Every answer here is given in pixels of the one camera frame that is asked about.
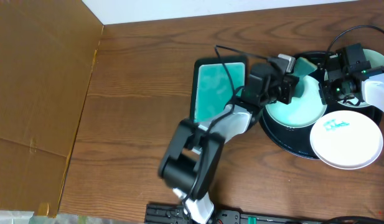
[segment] round black tray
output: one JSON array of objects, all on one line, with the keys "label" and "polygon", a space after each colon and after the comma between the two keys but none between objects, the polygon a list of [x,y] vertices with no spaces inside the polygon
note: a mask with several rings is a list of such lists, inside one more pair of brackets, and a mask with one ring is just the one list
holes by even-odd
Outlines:
[{"label": "round black tray", "polygon": [[[295,55],[295,58],[304,57],[312,63],[319,63],[322,61],[324,52],[305,52]],[[314,77],[317,81],[323,82],[324,77],[320,77],[319,73],[312,73],[310,76]],[[364,108],[351,108],[341,105],[339,103],[328,105],[324,114],[331,113],[338,110],[350,110],[362,113],[372,119],[377,125],[380,124],[382,112],[374,106]],[[260,118],[260,125],[266,135],[279,147],[284,150],[308,159],[319,159],[315,152],[312,150],[309,136],[313,124],[304,128],[289,128],[277,123],[269,115],[268,111],[263,109]]]}]

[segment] wooden surface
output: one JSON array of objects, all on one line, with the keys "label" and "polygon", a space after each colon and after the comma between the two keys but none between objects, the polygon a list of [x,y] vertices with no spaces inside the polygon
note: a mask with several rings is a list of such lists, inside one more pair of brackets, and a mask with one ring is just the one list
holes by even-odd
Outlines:
[{"label": "wooden surface", "polygon": [[[214,56],[214,44],[261,55],[324,50],[358,24],[384,28],[384,1],[106,26],[60,212],[142,222],[148,202],[178,202],[157,168],[189,115],[194,62]],[[384,54],[384,37],[365,29],[334,47],[356,42]],[[384,135],[384,118],[380,127]],[[210,193],[245,212],[384,219],[384,148],[366,168],[338,170],[280,149],[257,124],[225,146]]]}]

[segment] wood grain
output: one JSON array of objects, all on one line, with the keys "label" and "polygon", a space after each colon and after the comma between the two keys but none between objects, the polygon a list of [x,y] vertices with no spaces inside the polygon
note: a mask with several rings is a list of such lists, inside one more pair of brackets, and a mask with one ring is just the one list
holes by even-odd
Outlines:
[{"label": "wood grain", "polygon": [[[147,203],[178,202],[157,168],[189,115],[194,62],[214,56],[213,45],[262,55],[324,50],[358,24],[384,28],[384,1],[106,26],[60,211],[142,222]],[[365,29],[335,48],[356,42],[384,54],[384,37]],[[384,135],[384,118],[380,127]],[[211,198],[246,212],[384,219],[384,149],[366,168],[338,170],[280,149],[256,125],[225,146]]]}]

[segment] white wall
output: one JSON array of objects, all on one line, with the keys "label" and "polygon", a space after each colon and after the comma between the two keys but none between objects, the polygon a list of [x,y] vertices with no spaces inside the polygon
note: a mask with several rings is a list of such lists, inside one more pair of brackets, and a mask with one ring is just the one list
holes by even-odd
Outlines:
[{"label": "white wall", "polygon": [[83,0],[104,25],[343,1],[353,0]]}]

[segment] cardboard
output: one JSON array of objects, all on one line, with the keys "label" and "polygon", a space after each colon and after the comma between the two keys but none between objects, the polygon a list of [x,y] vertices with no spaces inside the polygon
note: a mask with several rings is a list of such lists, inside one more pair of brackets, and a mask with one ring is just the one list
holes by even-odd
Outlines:
[{"label": "cardboard", "polygon": [[56,216],[102,28],[81,1],[0,1],[0,210]]}]

